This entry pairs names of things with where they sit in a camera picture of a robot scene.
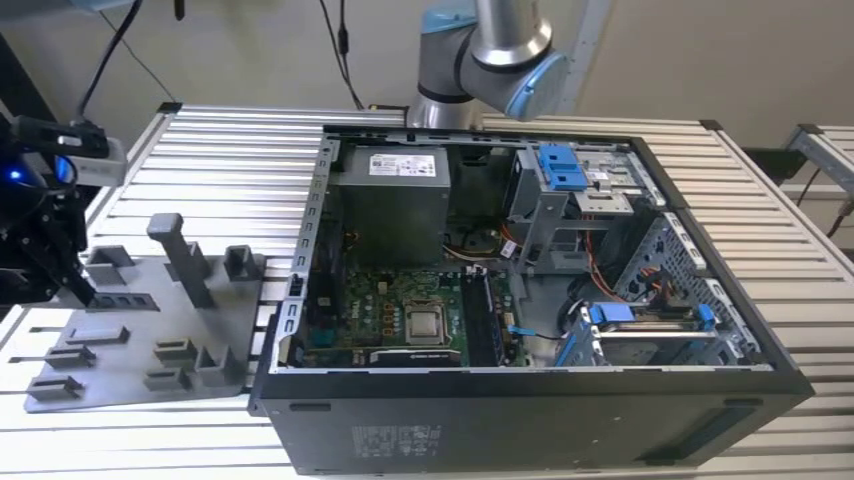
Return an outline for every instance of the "blue drive bracket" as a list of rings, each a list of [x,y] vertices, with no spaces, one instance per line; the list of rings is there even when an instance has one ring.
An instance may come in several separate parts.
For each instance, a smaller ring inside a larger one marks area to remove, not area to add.
[[[552,191],[583,192],[587,190],[587,176],[569,147],[540,143],[539,165]]]
[[[593,325],[633,322],[635,314],[624,303],[596,303],[589,307],[589,321]]]

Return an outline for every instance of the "vertical gray post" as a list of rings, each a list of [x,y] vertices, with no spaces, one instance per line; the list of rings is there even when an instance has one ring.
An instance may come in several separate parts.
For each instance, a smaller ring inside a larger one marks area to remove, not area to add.
[[[189,252],[189,246],[181,235],[182,225],[184,218],[177,213],[157,213],[152,215],[148,222],[148,237],[162,245],[165,256],[169,257],[174,274],[192,305],[196,308],[212,308],[215,307],[213,298],[204,284],[205,271],[198,268],[198,257],[193,257]]]

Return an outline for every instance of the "case label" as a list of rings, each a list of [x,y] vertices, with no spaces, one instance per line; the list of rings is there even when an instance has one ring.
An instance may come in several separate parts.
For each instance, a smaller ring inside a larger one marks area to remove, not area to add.
[[[352,427],[356,457],[435,457],[440,425],[369,425]]]

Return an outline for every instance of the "green circuit board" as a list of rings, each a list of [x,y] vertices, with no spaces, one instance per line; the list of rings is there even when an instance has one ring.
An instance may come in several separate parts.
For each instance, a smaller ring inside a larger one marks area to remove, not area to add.
[[[460,352],[468,364],[467,338],[460,296],[459,272],[351,271],[344,283],[344,315],[337,328],[312,329],[308,335],[305,366],[359,368],[371,351],[413,348],[405,338],[405,307],[413,302],[441,311],[444,338],[440,343],[416,348]],[[511,311],[505,274],[489,278],[496,314]]]

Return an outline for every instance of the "motherboard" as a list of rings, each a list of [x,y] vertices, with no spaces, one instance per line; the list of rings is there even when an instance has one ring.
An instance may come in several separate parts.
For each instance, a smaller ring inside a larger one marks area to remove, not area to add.
[[[344,313],[336,325],[309,328],[305,366],[405,367],[415,354],[412,366],[424,365],[427,354],[435,366],[469,366],[484,350],[495,366],[516,366],[523,356],[507,335],[507,322],[515,324],[507,274],[485,274],[476,305],[463,298],[469,278],[461,271],[348,272]],[[469,338],[481,328],[489,331],[485,344],[479,335]]]

